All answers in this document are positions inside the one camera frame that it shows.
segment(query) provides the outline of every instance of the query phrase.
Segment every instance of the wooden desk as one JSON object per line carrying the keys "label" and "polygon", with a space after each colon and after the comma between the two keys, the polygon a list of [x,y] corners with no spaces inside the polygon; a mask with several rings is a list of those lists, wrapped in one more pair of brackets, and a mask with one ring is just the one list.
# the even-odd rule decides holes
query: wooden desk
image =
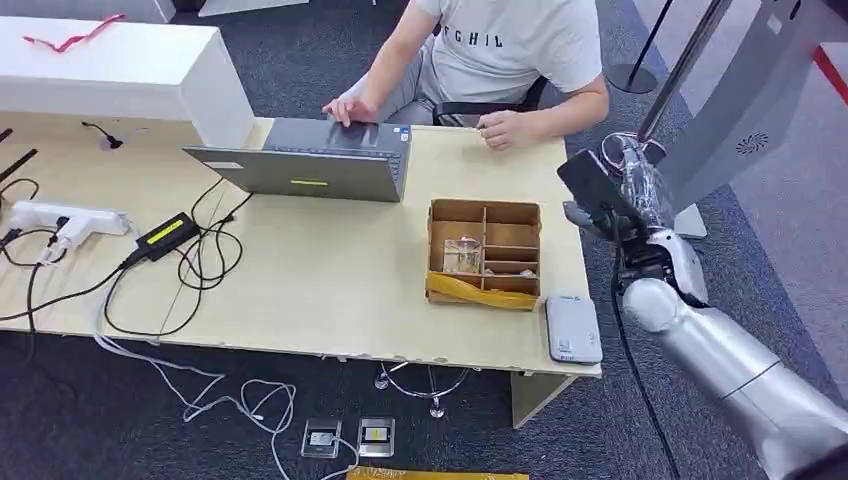
{"label": "wooden desk", "polygon": [[[261,144],[268,126],[259,123],[254,145]],[[187,210],[214,181],[211,172],[176,149],[153,152],[127,150],[118,165],[116,152],[82,158],[83,153],[75,150],[73,161],[91,162],[90,170],[97,172],[95,185],[77,174],[74,188],[69,187],[64,179],[77,167],[67,166],[71,163],[67,156],[39,155],[28,166],[31,170],[21,175],[42,182],[42,199],[124,209],[141,230],[147,230],[174,212]],[[147,162],[153,162],[153,168],[137,164],[142,156],[150,157]],[[427,303],[427,209],[432,198],[539,203],[543,294],[588,295],[579,233],[562,213],[562,202],[571,196],[555,170],[564,159],[562,142],[493,154],[474,130],[415,127],[401,204],[256,196],[228,227],[244,244],[242,263],[204,297],[198,316],[186,329],[161,340],[507,370],[513,372],[513,422],[519,427],[574,379],[600,376],[601,368],[550,360],[540,313]],[[132,170],[119,174],[122,168]],[[45,184],[36,169],[57,181]],[[124,178],[134,182],[115,181]],[[142,201],[151,192],[153,198]],[[220,218],[244,196],[227,184],[217,199],[210,198],[198,211],[206,218]],[[56,267],[54,276],[59,278],[46,279],[40,299],[96,282],[130,249],[123,238],[89,242],[77,252],[77,260]],[[138,274],[127,276],[115,303],[115,317],[122,325],[148,330],[155,325],[164,331],[193,307],[196,293],[180,289],[174,278],[175,259],[163,261],[167,262],[163,267],[144,265]],[[20,310],[25,277],[19,272],[0,276],[0,301],[8,299],[0,314]],[[151,302],[151,296],[159,298]],[[93,298],[50,309],[39,317],[39,328],[90,334],[82,319],[96,304]],[[24,326],[24,321],[0,325]]]}

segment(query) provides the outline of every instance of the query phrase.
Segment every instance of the small black device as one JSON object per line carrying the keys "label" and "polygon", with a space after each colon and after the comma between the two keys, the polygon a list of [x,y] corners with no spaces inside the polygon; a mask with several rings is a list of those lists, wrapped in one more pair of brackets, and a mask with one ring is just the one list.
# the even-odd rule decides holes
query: small black device
{"label": "small black device", "polygon": [[306,421],[300,455],[307,458],[336,458],[339,455],[338,438],[342,434],[342,421],[314,419]]}
{"label": "small black device", "polygon": [[200,227],[182,212],[136,240],[136,252],[155,262],[199,234]]}

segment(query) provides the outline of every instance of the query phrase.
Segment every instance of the black cable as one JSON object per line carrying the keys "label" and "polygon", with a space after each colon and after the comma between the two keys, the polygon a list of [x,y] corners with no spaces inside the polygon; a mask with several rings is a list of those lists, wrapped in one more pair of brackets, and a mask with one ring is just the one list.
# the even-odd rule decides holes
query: black cable
{"label": "black cable", "polygon": [[624,356],[627,358],[627,363],[630,365],[630,370],[633,372],[633,377],[636,379],[636,386],[639,388],[639,393],[642,395],[642,400],[645,402],[645,407],[648,409],[648,417],[657,436],[660,438],[663,453],[668,459],[668,465],[671,468],[672,478],[680,478],[680,470],[677,468],[677,462],[674,460],[674,454],[671,452],[671,446],[665,436],[665,432],[657,418],[657,412],[654,410],[654,405],[651,398],[648,396],[648,391],[645,389],[645,384],[642,381],[642,375],[639,374],[639,368],[636,366],[636,360],[633,359],[633,353],[630,351],[630,344],[627,341],[627,333],[624,330],[624,322],[621,319],[621,310],[618,305],[619,285],[621,284],[621,252],[624,246],[621,243],[620,233],[618,231],[618,215],[615,212],[609,212],[610,222],[612,224],[613,240],[615,241],[615,263],[612,267],[612,279],[610,280],[610,297],[612,298],[612,309],[615,314],[615,321],[618,326],[618,334],[621,338],[621,346],[624,349]]}
{"label": "black cable", "polygon": [[18,178],[17,180],[9,182],[8,184],[6,184],[5,187],[0,188],[0,208],[3,208],[3,194],[5,194],[10,188],[12,188],[13,186],[15,186],[19,183],[32,184],[33,190],[32,190],[32,193],[29,196],[30,200],[35,198],[35,196],[38,195],[38,191],[41,189],[41,186],[38,184],[38,182],[36,182],[35,180],[33,180],[31,178]]}
{"label": "black cable", "polygon": [[109,142],[109,148],[111,148],[113,150],[116,149],[116,148],[119,148],[121,145],[124,144],[124,142],[122,142],[121,140],[118,140],[114,136],[110,135],[109,132],[107,132],[106,130],[103,130],[100,127],[100,125],[98,125],[96,123],[90,123],[90,122],[81,122],[81,123],[82,123],[83,127],[91,127],[91,128],[96,128],[96,129],[100,130],[100,133],[102,133],[103,136],[106,137],[106,141]]}
{"label": "black cable", "polygon": [[44,310],[45,308],[50,307],[52,305],[56,305],[57,303],[64,302],[65,300],[70,300],[72,298],[78,298],[78,297],[88,295],[89,293],[101,288],[103,285],[106,285],[106,283],[108,283],[109,280],[114,278],[115,275],[121,273],[126,268],[128,268],[128,266],[122,263],[120,266],[118,266],[118,268],[116,268],[115,270],[112,270],[112,273],[107,275],[106,278],[104,278],[103,280],[100,280],[94,286],[92,286],[90,288],[86,288],[85,290],[80,290],[80,291],[75,292],[75,293],[71,293],[71,294],[68,294],[68,295],[63,295],[61,297],[54,298],[53,300],[50,300],[49,302],[42,303],[41,305],[39,305],[37,307],[27,309],[26,311],[21,312],[21,313],[16,313],[14,315],[7,315],[5,317],[0,317],[0,322],[6,322],[6,321],[9,321],[9,320],[17,320],[18,318],[25,317],[25,316],[29,315],[30,313],[35,313],[35,312],[38,312],[40,310]]}
{"label": "black cable", "polygon": [[[200,197],[198,197],[197,200],[192,205],[191,210],[189,212],[190,212],[191,219],[195,224],[198,223],[197,222],[197,216],[196,216],[196,210],[197,210],[198,205],[200,204],[201,201],[203,201],[203,199],[207,195],[209,195],[210,192],[212,192],[218,185],[220,185],[222,181],[223,181],[223,178],[219,179],[217,182],[215,182],[211,187],[209,187],[205,192],[203,192],[200,195]],[[120,273],[120,275],[118,275],[118,278],[115,279],[115,282],[112,284],[112,286],[109,288],[109,292],[106,294],[106,302],[105,302],[104,307],[103,307],[103,318],[106,320],[106,323],[110,327],[112,327],[113,329],[115,329],[118,332],[121,332],[123,334],[137,335],[137,336],[147,336],[147,337],[164,337],[164,336],[168,336],[168,335],[173,335],[173,334],[183,330],[189,323],[191,323],[191,321],[197,315],[197,312],[200,309],[200,303],[203,300],[203,292],[208,291],[208,290],[212,290],[212,289],[218,287],[224,281],[224,277],[226,277],[227,274],[229,274],[231,271],[233,271],[233,269],[236,268],[236,266],[239,264],[239,262],[241,262],[242,254],[244,253],[244,246],[242,245],[242,243],[238,239],[238,237],[236,237],[232,233],[225,232],[223,229],[224,229],[224,226],[226,224],[235,220],[235,213],[237,211],[239,211],[252,197],[253,197],[253,194],[248,195],[238,205],[233,207],[232,210],[230,210],[229,213],[227,213],[227,215],[224,216],[224,218],[212,223],[211,225],[209,225],[209,227],[201,227],[198,224],[198,228],[200,229],[200,235],[191,243],[191,245],[189,245],[189,247],[185,250],[185,252],[183,252],[182,250],[179,250],[179,249],[175,249],[175,251],[181,257],[180,263],[177,264],[177,278],[179,279],[180,283],[182,285],[184,285],[185,287],[197,291],[197,299],[194,303],[194,308],[192,309],[191,313],[189,313],[189,315],[186,317],[185,320],[183,320],[176,327],[174,327],[170,330],[166,330],[164,332],[141,332],[141,331],[135,331],[135,330],[128,330],[128,329],[125,329],[125,328],[122,328],[122,327],[119,327],[118,325],[116,325],[115,322],[113,322],[112,319],[109,317],[109,305],[112,302],[112,300],[114,299],[115,292],[116,292],[116,289],[118,287],[118,284],[124,278],[124,276],[126,275],[126,273],[128,271],[128,270],[124,270]],[[218,259],[221,263],[221,273],[216,274],[214,276],[205,276],[203,274],[203,251],[202,251],[203,250],[203,241],[207,237],[207,235],[210,235],[210,234],[215,239],[215,249],[217,250]],[[236,245],[238,246],[238,254],[236,255],[235,260],[233,260],[233,262],[231,264],[227,263],[227,259],[224,255],[223,247],[221,245],[221,237],[227,237],[227,238],[232,239],[233,241],[236,242]],[[196,260],[195,260],[195,262],[197,263],[196,266],[194,265],[194,263],[191,260],[191,254],[195,249],[197,249]],[[189,281],[189,279],[187,278],[189,272],[191,272],[191,274],[194,275],[197,283],[192,283],[192,282]]]}
{"label": "black cable", "polygon": [[[46,228],[36,228],[34,230],[29,230],[29,231],[23,232],[21,234],[18,234],[18,236],[16,236],[14,239],[12,239],[12,241],[7,242],[6,244],[0,243],[0,253],[5,255],[6,259],[9,260],[9,263],[11,263],[12,265],[14,265],[16,267],[21,267],[21,268],[33,268],[33,267],[35,267],[34,263],[19,263],[19,262],[17,262],[15,259],[12,258],[12,256],[9,254],[9,250],[6,248],[13,241],[18,240],[19,238],[25,237],[27,235],[32,235],[33,233],[49,233],[51,235],[56,235],[56,232],[54,232],[53,230],[48,230]],[[59,258],[54,260],[54,263],[62,261],[62,259],[65,258],[65,254],[67,254],[67,253],[68,253],[67,250],[62,250],[62,254],[59,255]]]}

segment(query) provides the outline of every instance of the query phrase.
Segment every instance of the white cable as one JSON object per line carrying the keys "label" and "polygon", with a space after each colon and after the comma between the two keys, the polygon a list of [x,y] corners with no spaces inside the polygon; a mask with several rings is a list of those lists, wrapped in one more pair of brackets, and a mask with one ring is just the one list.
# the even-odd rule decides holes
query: white cable
{"label": "white cable", "polygon": [[347,448],[350,449],[351,452],[353,452],[353,455],[356,457],[356,461],[353,462],[353,465],[345,468],[344,470],[339,470],[338,472],[331,473],[331,474],[327,475],[326,477],[322,478],[321,480],[330,480],[331,478],[336,478],[336,477],[344,475],[346,473],[350,473],[350,472],[354,471],[356,469],[356,467],[359,466],[359,452],[355,448],[353,448],[353,445],[347,443],[347,441],[345,441],[345,439],[343,439],[341,437],[336,437],[336,440],[338,440],[342,445],[346,446]]}
{"label": "white cable", "polygon": [[[138,234],[138,230],[135,228],[135,225],[130,223],[130,228],[131,228],[132,232],[134,233],[134,236],[136,238],[138,238],[139,234]],[[115,355],[120,355],[120,356],[123,356],[123,357],[132,358],[132,359],[136,359],[136,360],[142,360],[142,361],[150,363],[153,366],[153,368],[155,368],[159,372],[159,375],[162,376],[162,379],[165,381],[165,384],[168,386],[168,388],[171,389],[171,391],[174,392],[174,394],[180,399],[180,401],[183,403],[183,405],[185,405],[186,408],[185,408],[185,410],[183,410],[182,418],[183,418],[183,421],[186,422],[186,423],[194,420],[195,418],[197,418],[198,415],[211,410],[216,405],[219,405],[219,404],[225,403],[225,402],[233,403],[236,406],[236,408],[238,409],[238,411],[241,412],[245,417],[247,417],[251,422],[253,422],[257,427],[259,427],[262,430],[264,430],[265,432],[268,432],[268,433],[271,434],[271,451],[274,455],[274,462],[276,463],[277,469],[280,471],[280,474],[283,476],[283,478],[285,480],[290,480],[289,476],[286,474],[285,469],[283,469],[283,465],[280,462],[279,456],[277,455],[276,439],[277,439],[277,436],[279,434],[285,432],[289,428],[289,426],[291,425],[292,419],[294,418],[294,398],[295,398],[295,395],[297,394],[297,388],[294,385],[289,385],[289,384],[282,383],[282,382],[269,382],[267,380],[261,380],[261,379],[258,379],[258,378],[254,378],[254,379],[248,380],[248,381],[246,381],[242,384],[241,391],[240,391],[240,398],[238,400],[236,400],[235,398],[233,398],[229,395],[225,395],[225,396],[219,397],[218,399],[216,399],[216,400],[214,400],[210,403],[207,403],[206,405],[198,406],[198,403],[203,399],[203,397],[206,396],[206,394],[209,393],[209,391],[212,390],[212,388],[218,382],[220,382],[221,380],[224,379],[224,377],[226,376],[225,374],[206,372],[206,371],[200,370],[198,368],[195,368],[195,367],[192,367],[192,366],[189,366],[189,365],[179,365],[179,364],[168,362],[168,361],[161,360],[161,359],[158,359],[158,358],[149,357],[149,356],[146,356],[146,355],[134,353],[134,352],[131,352],[131,351],[127,350],[126,348],[118,345],[111,338],[100,333],[101,317],[102,317],[103,310],[106,307],[106,299],[108,297],[108,292],[114,287],[117,280],[118,280],[117,278],[113,279],[109,283],[108,288],[103,290],[104,294],[102,295],[101,301],[98,303],[97,308],[94,310],[94,312],[92,312],[91,327],[92,327],[92,332],[94,334],[94,341],[97,342],[97,344],[100,345],[100,347],[103,348],[104,350],[106,350],[107,352],[113,353]],[[207,377],[207,378],[211,378],[212,380],[206,385],[206,387],[203,390],[201,390],[201,392],[194,398],[193,401],[189,402],[188,400],[186,400],[186,398],[183,396],[183,394],[173,385],[173,383],[171,383],[171,380],[168,378],[168,375],[165,374],[165,370],[163,370],[163,367],[168,367],[168,368],[172,368],[172,369],[175,369],[175,370],[190,371],[190,372],[196,373],[198,375],[201,375],[201,376],[204,376],[204,377]],[[245,392],[247,390],[247,387],[249,385],[253,385],[253,384],[273,386],[275,388],[273,390],[271,390],[269,393],[267,393],[264,397],[262,397],[262,399],[259,400],[259,402],[256,404],[256,406],[254,406],[253,408],[250,408],[247,405],[247,399],[245,398]],[[280,418],[279,422],[277,423],[276,428],[272,429],[272,428],[265,426],[262,423],[265,420],[265,417],[263,415],[258,414],[257,412],[262,407],[262,405],[265,404],[266,401],[268,401],[271,397],[276,395],[277,392],[279,392],[281,390],[284,390],[286,392],[287,396],[288,396],[288,405],[286,406],[286,409],[283,411],[283,415]],[[353,445],[346,442],[342,438],[336,437],[335,439],[337,441],[339,441],[341,444],[347,446],[353,452],[353,454],[356,456],[356,461],[354,462],[353,465],[349,466],[348,468],[346,468],[344,470],[340,470],[340,471],[335,472],[335,473],[332,473],[330,475],[327,475],[324,478],[322,478],[321,480],[329,480],[331,478],[335,478],[335,477],[338,477],[340,475],[344,475],[348,472],[353,471],[353,469],[355,469],[356,467],[359,466],[359,453],[356,451],[355,448],[353,448]]]}

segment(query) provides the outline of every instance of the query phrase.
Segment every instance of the yellow plastic bag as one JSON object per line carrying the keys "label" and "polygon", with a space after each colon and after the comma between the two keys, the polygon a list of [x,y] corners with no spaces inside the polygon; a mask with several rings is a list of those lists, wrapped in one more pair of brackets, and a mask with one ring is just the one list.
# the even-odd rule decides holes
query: yellow plastic bag
{"label": "yellow plastic bag", "polygon": [[538,297],[526,293],[480,290],[462,280],[435,272],[427,274],[427,289],[469,302],[508,310],[533,310],[539,300]]}
{"label": "yellow plastic bag", "polygon": [[347,474],[347,480],[530,480],[529,475],[495,473],[405,472],[387,468],[359,467]]}

